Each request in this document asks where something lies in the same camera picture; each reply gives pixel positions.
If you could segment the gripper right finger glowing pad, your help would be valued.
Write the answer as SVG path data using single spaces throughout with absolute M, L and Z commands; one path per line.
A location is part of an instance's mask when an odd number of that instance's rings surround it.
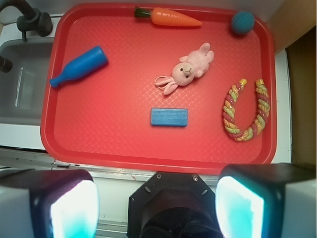
M 227 165 L 216 186 L 215 210 L 225 238 L 315 238 L 316 166 Z

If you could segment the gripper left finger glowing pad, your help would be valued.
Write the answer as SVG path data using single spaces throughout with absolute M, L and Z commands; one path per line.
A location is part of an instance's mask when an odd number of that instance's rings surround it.
M 86 170 L 0 171 L 2 238 L 93 238 L 99 206 Z

